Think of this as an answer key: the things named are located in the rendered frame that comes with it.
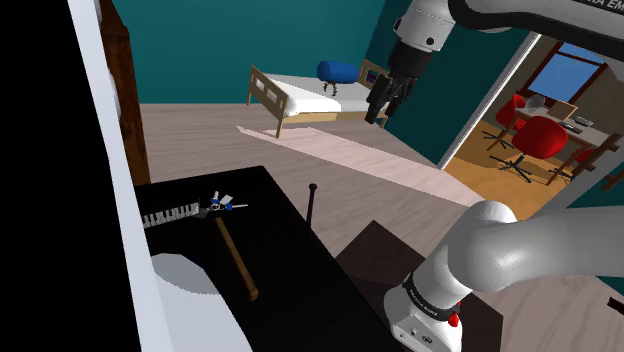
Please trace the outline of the blue and white small tool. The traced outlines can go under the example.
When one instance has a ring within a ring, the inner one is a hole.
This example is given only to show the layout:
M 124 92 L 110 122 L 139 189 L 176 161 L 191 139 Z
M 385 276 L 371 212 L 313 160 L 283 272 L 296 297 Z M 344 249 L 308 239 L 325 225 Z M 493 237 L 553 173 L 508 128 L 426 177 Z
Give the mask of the blue and white small tool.
M 221 195 L 219 191 L 215 191 L 213 197 L 210 199 L 208 206 L 209 211 L 232 211 L 234 209 L 240 209 L 247 207 L 247 204 L 233 204 L 233 197 L 230 195 Z

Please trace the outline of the window with brown frame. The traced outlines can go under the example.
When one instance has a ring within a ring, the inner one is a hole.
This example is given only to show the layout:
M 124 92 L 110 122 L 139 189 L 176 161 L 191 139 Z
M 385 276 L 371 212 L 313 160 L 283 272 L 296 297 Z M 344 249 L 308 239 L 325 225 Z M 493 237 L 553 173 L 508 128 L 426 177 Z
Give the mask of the window with brown frame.
M 524 98 L 543 96 L 547 107 L 557 101 L 574 105 L 607 67 L 598 54 L 558 41 L 518 93 Z

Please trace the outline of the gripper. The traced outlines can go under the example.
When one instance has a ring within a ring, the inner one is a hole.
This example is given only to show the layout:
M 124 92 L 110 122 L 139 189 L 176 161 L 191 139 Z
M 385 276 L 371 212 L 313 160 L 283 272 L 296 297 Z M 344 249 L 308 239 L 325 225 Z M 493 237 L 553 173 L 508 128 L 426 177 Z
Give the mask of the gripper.
M 390 76 L 400 79 L 418 79 L 425 72 L 432 58 L 431 52 L 414 48 L 401 40 L 398 40 L 388 59 Z M 393 117 L 400 105 L 409 97 L 413 88 L 414 80 L 409 80 L 396 90 L 389 100 L 386 108 L 386 116 Z M 381 108 L 388 100 L 391 88 L 391 79 L 387 76 L 379 76 L 366 99 L 369 103 L 365 121 L 374 124 Z

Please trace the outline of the white door frame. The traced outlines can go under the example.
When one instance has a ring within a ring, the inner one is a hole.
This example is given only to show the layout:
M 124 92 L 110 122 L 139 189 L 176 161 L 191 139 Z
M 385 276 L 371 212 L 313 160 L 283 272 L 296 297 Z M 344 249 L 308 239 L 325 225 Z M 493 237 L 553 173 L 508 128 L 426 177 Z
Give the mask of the white door frame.
M 518 67 L 525 60 L 525 58 L 528 56 L 528 54 L 540 38 L 541 34 L 539 33 L 528 33 L 527 37 L 520 44 L 519 48 L 515 51 L 510 61 L 506 64 L 503 71 L 498 76 L 494 84 L 491 86 L 487 94 L 480 101 L 479 105 L 472 113 L 466 124 L 463 126 L 459 134 L 455 137 L 454 141 L 449 146 L 441 160 L 436 164 L 436 167 L 438 169 L 444 170 L 446 168 L 451 159 L 464 144 L 470 133 L 476 127 L 478 122 L 483 118 L 484 114 L 491 107 L 496 98 L 500 95 L 503 88 L 507 85 L 513 74 L 517 71 Z

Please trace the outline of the wooden bed with white mattress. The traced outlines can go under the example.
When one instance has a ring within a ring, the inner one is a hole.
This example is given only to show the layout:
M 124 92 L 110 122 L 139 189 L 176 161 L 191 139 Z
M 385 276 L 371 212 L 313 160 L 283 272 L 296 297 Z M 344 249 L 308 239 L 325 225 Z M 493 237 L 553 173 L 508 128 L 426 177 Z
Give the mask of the wooden bed with white mattress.
M 381 74 L 388 73 L 363 59 L 354 82 L 332 85 L 315 77 L 267 74 L 251 65 L 246 104 L 255 97 L 277 119 L 279 139 L 284 124 L 363 120 L 369 91 Z

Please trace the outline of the red swivel chair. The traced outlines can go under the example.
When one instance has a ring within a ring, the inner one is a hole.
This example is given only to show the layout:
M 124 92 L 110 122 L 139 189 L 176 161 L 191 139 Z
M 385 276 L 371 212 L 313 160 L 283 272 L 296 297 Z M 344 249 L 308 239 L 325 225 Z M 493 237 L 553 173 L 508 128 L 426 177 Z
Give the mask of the red swivel chair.
M 506 127 L 511 123 L 512 119 L 515 117 L 515 109 L 516 108 L 524 108 L 526 105 L 525 100 L 522 96 L 518 94 L 514 94 L 514 96 L 496 113 L 495 119 L 496 121 L 503 126 L 502 132 L 506 131 Z M 526 125 L 527 121 L 523 118 L 518 118 L 515 125 L 513 126 L 513 130 L 518 131 L 522 129 Z M 486 136 L 483 139 L 497 139 L 498 136 L 492 135 L 489 132 L 482 131 Z M 509 146 L 511 149 L 515 149 L 515 147 L 508 142 L 501 140 L 500 142 L 503 149 L 506 149 Z
M 549 159 L 565 147 L 568 141 L 566 130 L 554 120 L 544 116 L 535 116 L 527 121 L 525 126 L 515 133 L 511 144 L 521 152 L 521 155 L 513 162 L 508 162 L 490 156 L 491 159 L 504 163 L 501 171 L 514 169 L 528 183 L 531 183 L 531 172 L 522 169 L 520 163 L 526 156 L 536 159 Z

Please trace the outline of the wooden desk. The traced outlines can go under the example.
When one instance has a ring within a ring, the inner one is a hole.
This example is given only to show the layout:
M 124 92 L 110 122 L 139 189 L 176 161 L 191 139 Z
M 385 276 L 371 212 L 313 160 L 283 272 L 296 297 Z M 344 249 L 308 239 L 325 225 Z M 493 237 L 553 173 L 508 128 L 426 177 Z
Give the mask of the wooden desk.
M 573 152 L 568 159 L 559 166 L 558 169 L 551 169 L 553 175 L 550 177 L 546 185 L 550 185 L 559 175 L 567 176 L 569 179 L 572 179 L 573 176 L 565 173 L 564 169 L 571 165 L 573 161 L 579 161 L 581 156 L 585 155 L 588 157 L 589 150 L 596 151 L 597 148 L 609 138 L 607 134 L 597 131 L 592 127 L 579 125 L 578 123 L 574 124 L 570 119 L 570 116 L 577 110 L 577 107 L 572 104 L 557 101 L 552 107 L 547 107 L 545 105 L 545 98 L 540 95 L 534 95 L 528 100 L 525 100 L 525 102 L 526 105 L 524 108 L 515 109 L 515 117 L 506 127 L 506 131 L 497 135 L 498 138 L 495 139 L 495 141 L 487 148 L 487 151 L 490 151 L 495 145 L 500 144 L 501 140 L 511 144 L 511 140 L 517 132 L 512 128 L 518 118 L 523 118 L 528 121 L 535 116 L 544 116 L 558 122 L 568 133 L 567 143 L 572 141 L 580 145 L 580 148 Z

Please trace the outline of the blue pillow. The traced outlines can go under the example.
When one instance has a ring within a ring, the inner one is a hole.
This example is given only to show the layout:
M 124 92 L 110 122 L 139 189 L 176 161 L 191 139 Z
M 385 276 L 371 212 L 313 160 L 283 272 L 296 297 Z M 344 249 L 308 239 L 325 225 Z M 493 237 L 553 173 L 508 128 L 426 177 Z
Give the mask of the blue pillow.
M 359 77 L 358 67 L 337 61 L 321 61 L 316 72 L 319 80 L 337 84 L 352 84 Z

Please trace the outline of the white rounded object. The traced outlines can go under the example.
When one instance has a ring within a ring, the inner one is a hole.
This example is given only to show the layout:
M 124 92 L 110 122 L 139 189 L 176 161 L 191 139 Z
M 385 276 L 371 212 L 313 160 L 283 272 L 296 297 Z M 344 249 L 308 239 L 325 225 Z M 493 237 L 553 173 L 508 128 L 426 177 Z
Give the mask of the white rounded object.
M 252 352 L 205 271 L 179 254 L 151 258 L 174 352 Z

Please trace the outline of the small piano keyboard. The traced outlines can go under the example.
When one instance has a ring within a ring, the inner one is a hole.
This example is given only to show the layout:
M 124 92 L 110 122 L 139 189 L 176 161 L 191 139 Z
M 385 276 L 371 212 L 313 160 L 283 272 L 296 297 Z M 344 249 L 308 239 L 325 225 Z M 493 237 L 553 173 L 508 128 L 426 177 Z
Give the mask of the small piano keyboard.
M 200 212 L 200 206 L 198 203 L 192 203 L 172 209 L 158 211 L 155 213 L 142 216 L 143 228 L 150 228 L 162 224 L 166 224 L 172 221 L 180 220 L 183 218 L 197 215 Z

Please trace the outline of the black desk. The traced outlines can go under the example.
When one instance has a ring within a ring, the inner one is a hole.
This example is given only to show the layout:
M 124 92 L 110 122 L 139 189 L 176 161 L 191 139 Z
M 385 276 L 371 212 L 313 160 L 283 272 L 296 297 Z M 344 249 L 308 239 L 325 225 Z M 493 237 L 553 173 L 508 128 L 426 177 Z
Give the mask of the black desk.
M 247 207 L 209 211 L 215 191 Z M 146 228 L 151 258 L 200 266 L 252 352 L 402 352 L 388 328 L 262 166 L 136 188 L 143 215 L 198 203 L 197 215 Z M 216 226 L 221 217 L 259 290 L 248 291 Z

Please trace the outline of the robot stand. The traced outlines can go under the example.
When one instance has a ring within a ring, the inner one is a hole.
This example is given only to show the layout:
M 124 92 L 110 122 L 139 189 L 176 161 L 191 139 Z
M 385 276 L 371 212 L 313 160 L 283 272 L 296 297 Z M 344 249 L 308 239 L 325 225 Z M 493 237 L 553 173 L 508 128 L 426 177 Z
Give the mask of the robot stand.
M 389 326 L 383 300 L 425 258 L 376 221 L 371 221 L 336 261 L 381 321 Z M 461 302 L 462 352 L 501 352 L 503 316 L 477 296 Z

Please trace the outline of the brown wooden panel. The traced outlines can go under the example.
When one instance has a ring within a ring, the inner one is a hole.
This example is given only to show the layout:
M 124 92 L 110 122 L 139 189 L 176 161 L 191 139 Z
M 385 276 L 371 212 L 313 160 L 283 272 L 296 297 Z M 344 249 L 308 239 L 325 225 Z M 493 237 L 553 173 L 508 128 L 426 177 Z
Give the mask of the brown wooden panel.
M 151 182 L 130 35 L 112 0 L 99 0 L 101 35 L 119 100 L 119 124 L 134 186 Z

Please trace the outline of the black baseball bat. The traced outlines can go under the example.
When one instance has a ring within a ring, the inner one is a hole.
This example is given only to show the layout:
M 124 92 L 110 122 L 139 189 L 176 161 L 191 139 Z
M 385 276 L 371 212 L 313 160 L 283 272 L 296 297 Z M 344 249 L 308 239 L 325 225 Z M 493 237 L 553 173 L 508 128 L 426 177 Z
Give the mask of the black baseball bat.
M 308 226 L 311 226 L 315 193 L 316 193 L 318 186 L 315 183 L 310 183 L 308 188 L 309 188 L 309 198 L 308 198 L 308 206 L 307 206 L 307 212 L 306 212 L 306 224 Z

